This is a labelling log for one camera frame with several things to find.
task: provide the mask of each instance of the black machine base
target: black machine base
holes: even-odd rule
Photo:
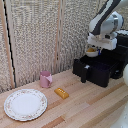
[[[123,69],[128,64],[128,37],[117,37],[116,49],[102,50],[97,57],[83,56],[74,60],[73,74],[81,77],[81,82],[86,80],[101,87],[107,87],[109,79],[119,79]]]

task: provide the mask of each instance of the small cup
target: small cup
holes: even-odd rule
[[[52,83],[52,75],[49,71],[42,71],[40,73],[40,85],[43,88],[49,88]]]

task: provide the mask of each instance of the wooden table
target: wooden table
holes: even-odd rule
[[[69,93],[62,99],[56,88]],[[36,89],[48,100],[46,111],[28,122],[15,121],[4,112],[4,102],[14,91]],[[91,82],[85,84],[71,70],[53,75],[51,88],[41,88],[39,81],[0,94],[0,128],[109,128],[120,116],[128,101],[128,87],[123,79],[110,79],[107,88]]]

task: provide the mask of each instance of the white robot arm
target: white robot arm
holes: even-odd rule
[[[113,11],[127,5],[128,0],[107,0],[89,24],[88,44],[108,50],[115,49],[117,43],[115,31],[121,29],[124,19],[120,14]]]

